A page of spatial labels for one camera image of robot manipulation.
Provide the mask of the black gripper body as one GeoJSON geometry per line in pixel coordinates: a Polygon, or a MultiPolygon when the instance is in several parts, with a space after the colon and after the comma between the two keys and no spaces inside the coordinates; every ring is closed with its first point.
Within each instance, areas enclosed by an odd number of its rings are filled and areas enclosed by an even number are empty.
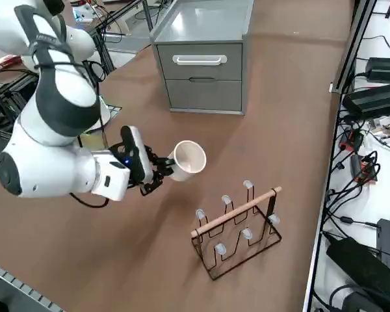
{"type": "Polygon", "coordinates": [[[161,165],[161,158],[153,152],[152,148],[145,146],[146,153],[148,154],[149,159],[149,169],[152,173],[152,178],[148,182],[143,182],[140,184],[140,193],[143,196],[147,196],[159,188],[163,183],[163,173],[159,169],[161,165]]]}

